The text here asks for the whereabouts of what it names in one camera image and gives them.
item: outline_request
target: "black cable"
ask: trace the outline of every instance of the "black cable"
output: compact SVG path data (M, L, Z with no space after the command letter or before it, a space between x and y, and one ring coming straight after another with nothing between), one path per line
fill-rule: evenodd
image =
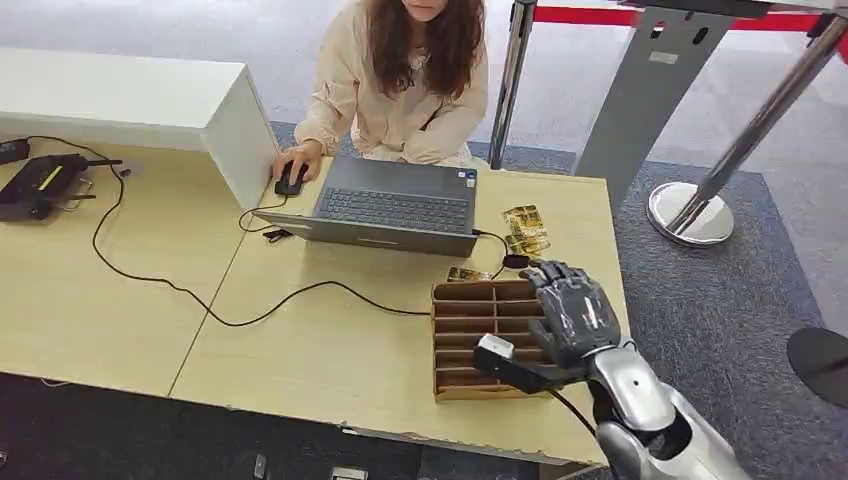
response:
M65 145L70 145L72 147L79 148L81 150L85 150L87 152L90 152L93 155L96 155L96 156L102 158L103 160L107 160L107 161L110 160L105 155L103 155L103 154L101 154L101 153L99 153L99 152L97 152L97 151L95 151L95 150L93 150L89 147L77 145L77 144L71 143L67 140L63 140L61 138L45 137L45 136L40 136L40 135L28 137L28 138L44 138L44 139L48 139L48 140L54 140L54 141L57 141L57 142L60 142L60 143L64 143ZM255 323L259 323L262 320L265 320L266 318L270 317L274 312L279 310L280 307L282 307L286 302L288 302L289 300L291 300L295 296L300 295L301 293L304 293L304 292L308 292L309 290L312 290L314 288L322 287L324 285L335 285L337 287L341 287L341 288L347 290L348 292L350 292L351 294L353 294L354 296L356 296L357 298L359 298L360 300L368 303L369 305L372 305L376 308L379 308L380 310L384 310L384 311L389 312L389 313L396 313L396 314L399 314L399 315L416 315L416 316L429 316L430 315L430 312L411 312L411 311L400 310L400 309L380 305L379 303L377 303L373 300L370 300L369 298L366 298L364 295L362 295L359 292L357 292L356 290L348 287L347 285L340 283L340 282L330 280L330 281L326 281L326 282L316 283L316 284L310 285L308 287L303 287L299 290L296 290L295 292L290 293L288 296L286 296L286 298L284 298L282 301L280 301L280 303L278 303L276 306L274 306L274 308L268 310L268 312L266 312L265 314L263 314L263 315L261 315L257 318L254 318L253 320L250 320L250 321L245 322L245 323L230 323L230 322L227 322L227 321L223 320L221 317L219 317L217 314L215 314L215 312L213 312L212 309L208 305L206 305L206 303L204 303L203 300L201 300L200 297L198 297L197 294L195 294L193 291L191 291L187 288L178 287L166 278L143 277L143 276L139 276L139 275L132 275L132 274L126 273L123 270L116 267L115 265L113 265L109 260L106 259L105 256L103 256L103 254L100 252L100 248L97 246L97 237L100 235L100 230L102 230L103 225L106 223L106 221L112 215L112 213L115 210L117 210L118 207L121 206L121 203L124 200L124 193L126 191L126 183L124 182L123 177L121 177L118 174L118 172L115 171L114 168L110 167L110 170L112 171L112 175L115 177L115 179L118 180L118 183L120 184L120 189L118 191L117 200L115 200L115 203L112 205L112 207L109 208L109 210L106 211L106 213L100 219L100 222L97 224L97 228L94 229L94 235L92 235L92 237L91 237L91 246L94 249L94 253L97 254L97 257L100 258L100 260L103 263L105 263L107 267L109 267L113 272L117 273L118 275L120 275L124 278L128 278L130 280L136 280L136 281L140 281L140 282L159 283L159 284L167 285L167 286L171 287L172 289L174 289L178 292L187 293L188 295L191 296L191 298L194 299L195 302L197 302L201 307L203 307L204 310L206 310L206 313L208 313L210 316L212 316L212 318L214 318L215 320L217 320L218 322L220 322L223 325L226 325L228 327L246 327L248 325L253 325Z
M279 204L279 205L271 205L271 206L269 206L269 207L256 207L256 208L251 208L250 210L246 210L246 211L245 211L244 213L242 213L242 214L241 214L241 216L239 217L239 228L240 228L243 232L245 232L245 233L259 233L259 232L264 232L264 231L266 231L266 230L271 230L271 229L273 229L273 228L280 228L280 227L278 227L278 226L276 226L276 225L268 225L268 226L265 226L265 227L262 227L262 228L255 228L255 229L251 230L251 229L249 229L249 228L247 228L247 227L243 226L244 217L248 216L248 215L249 215L249 214L251 214L251 213L259 212L259 211L261 211L261 210L271 210L271 209L274 209L274 208L282 208L282 207L285 207L285 206L286 206L286 203L288 203L288 201L289 201L289 196L288 196L288 195L286 195L285 197L283 197L283 203L281 203L281 204Z
M498 235L497 233L484 232L483 230L479 230L479 229L474 229L474 233L476 233L477 235L488 235L488 236L490 236L490 237L497 238L497 239L498 239L498 240L500 240L500 241L501 241L501 243L503 243L503 245L504 245L504 258L506 258L506 256L507 256L507 255L509 255L509 245L506 243L506 239L505 239L505 238L503 238L502 236ZM498 278L498 275L500 275L501 273L503 273L503 269L504 269L503 260L504 260L504 259L503 259L503 258L501 258L501 268L497 271L497 273L495 273L495 274L492 276L492 280L494 280L494 279Z
M580 423L582 423L583 426L586 427L586 430L589 430L589 433L592 434L592 437L596 436L595 428L592 426L591 423L589 423L588 420L586 420L586 417L584 417L583 414L580 413L580 410L577 410L577 407L575 407L574 404L569 402L565 397L560 395L559 392L557 392L556 390L548 390L548 393L553 395L554 398L556 398L557 400L562 402L563 405L568 407L568 409L571 410L571 413L573 413L574 416L577 417L578 420L580 420Z
M111 160L111 159L110 159L109 157L107 157L106 155L103 155L103 154L97 153L96 151L94 151L93 149L91 149L91 148L89 148L89 147L86 147L86 146L84 146L84 145L77 145L76 143L69 142L69 141L67 141L67 140L63 140L63 139L61 139L61 138L59 138L59 137L50 137L50 136L47 136L47 135L30 135L29 137L26 137L24 140L26 140L26 141L30 141L30 140L32 140L32 139L34 139L34 138L40 138L40 139L43 139L43 140L53 140L54 142L64 143L65 145L69 145L69 146L74 147L74 148L79 148L80 150L85 150L86 152L89 152L89 153L91 153L91 154L93 154L93 155L96 155L96 156L100 157L100 158L101 158L101 159L103 159L103 160L106 160L106 161Z

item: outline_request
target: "red barrier belt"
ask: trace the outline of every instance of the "red barrier belt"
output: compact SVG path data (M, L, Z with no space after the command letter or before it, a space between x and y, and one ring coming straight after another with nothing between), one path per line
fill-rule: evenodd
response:
M638 10L618 8L536 7L533 20L541 23L570 23L576 25L612 25L630 27L637 21ZM771 13L758 19L737 19L733 30L771 32L809 32L818 15L803 13ZM848 63L848 37L839 45L842 60Z

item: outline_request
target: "computer mouse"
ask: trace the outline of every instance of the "computer mouse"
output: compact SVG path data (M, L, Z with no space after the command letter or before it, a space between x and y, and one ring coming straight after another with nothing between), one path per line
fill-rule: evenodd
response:
M301 165L300 173L297 174L297 180L294 182L294 185L289 185L292 163L293 162L289 162L286 164L285 168L283 168L283 176L280 177L280 181L277 182L277 186L274 187L274 192L276 192L277 195L296 197L300 195L300 191L303 190L303 176L306 175L307 167L306 165Z

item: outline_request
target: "beige blouse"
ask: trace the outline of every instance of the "beige blouse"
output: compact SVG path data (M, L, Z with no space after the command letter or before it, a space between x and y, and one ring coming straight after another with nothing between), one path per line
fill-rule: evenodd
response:
M446 99L426 90L423 53L410 59L413 68L418 67L415 85L389 98L380 93L371 62L366 2L355 0L327 29L309 111L295 129L298 143L318 140L332 156L340 137L352 129L360 152L389 151L411 163L437 163L467 149L465 142L486 114L485 44L460 98Z

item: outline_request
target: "woman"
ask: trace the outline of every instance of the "woman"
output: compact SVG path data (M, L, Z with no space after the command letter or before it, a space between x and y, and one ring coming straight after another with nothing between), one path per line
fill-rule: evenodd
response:
M293 162L314 179L348 130L372 160L485 165L465 143L486 113L483 16L483 0L355 0L325 34L298 145L274 178Z

